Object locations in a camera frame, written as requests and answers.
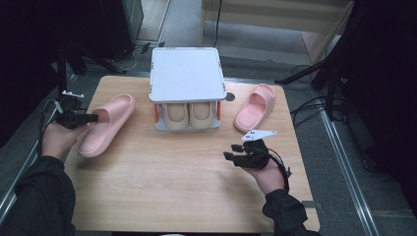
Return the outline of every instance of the beige slipper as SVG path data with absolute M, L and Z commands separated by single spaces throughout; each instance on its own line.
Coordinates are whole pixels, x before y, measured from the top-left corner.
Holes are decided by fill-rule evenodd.
M 163 104 L 163 119 L 170 130 L 182 130 L 189 124 L 187 103 Z
M 208 129 L 212 125 L 214 115 L 212 102 L 190 103 L 190 124 L 196 129 Z

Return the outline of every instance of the hand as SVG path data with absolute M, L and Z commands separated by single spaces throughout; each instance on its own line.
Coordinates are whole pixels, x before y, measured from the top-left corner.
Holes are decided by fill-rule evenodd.
M 255 178 L 258 186 L 265 195 L 277 189 L 284 189 L 285 187 L 284 179 L 278 169 L 278 165 L 271 159 L 264 169 L 242 169 Z
M 64 154 L 77 142 L 77 136 L 88 127 L 83 125 L 70 130 L 58 123 L 50 123 L 43 133 L 42 155 L 53 156 L 62 161 Z

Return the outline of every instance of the slide sandal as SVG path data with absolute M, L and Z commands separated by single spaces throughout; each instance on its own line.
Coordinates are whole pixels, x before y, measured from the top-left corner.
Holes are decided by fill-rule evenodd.
M 170 130 L 182 130 L 188 126 L 187 103 L 166 103 L 163 108 L 163 119 Z
M 260 84 L 254 88 L 234 120 L 236 128 L 243 132 L 257 129 L 272 111 L 275 104 L 275 92 L 266 85 Z
M 80 144 L 79 155 L 94 157 L 102 154 L 131 116 L 135 106 L 136 99 L 134 97 L 129 94 L 121 94 L 96 108 L 92 114 L 98 115 L 98 121 L 89 125 Z
M 190 103 L 190 124 L 196 129 L 208 129 L 212 125 L 214 115 L 212 102 Z

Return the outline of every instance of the black sleeve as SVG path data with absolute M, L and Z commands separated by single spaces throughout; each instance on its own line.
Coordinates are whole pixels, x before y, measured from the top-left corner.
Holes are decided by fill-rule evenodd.
M 39 158 L 19 180 L 16 202 L 1 225 L 0 235 L 63 235 L 74 230 L 76 195 L 64 164 Z
M 263 213 L 273 220 L 274 235 L 321 235 L 304 227 L 303 223 L 307 220 L 306 210 L 298 200 L 288 194 L 287 190 L 275 190 L 267 194 L 266 199 Z

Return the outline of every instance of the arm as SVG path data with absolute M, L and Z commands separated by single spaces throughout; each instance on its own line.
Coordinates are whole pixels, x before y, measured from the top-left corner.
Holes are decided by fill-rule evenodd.
M 243 168 L 257 181 L 261 191 L 266 195 L 267 202 L 263 214 L 273 220 L 274 235 L 305 236 L 320 235 L 304 227 L 307 214 L 304 206 L 284 190 L 284 180 L 277 164 L 269 160 L 261 170 Z
M 54 123 L 46 128 L 42 157 L 17 183 L 17 200 L 1 225 L 0 235 L 69 235 L 75 192 L 62 160 L 86 128 L 68 130 Z

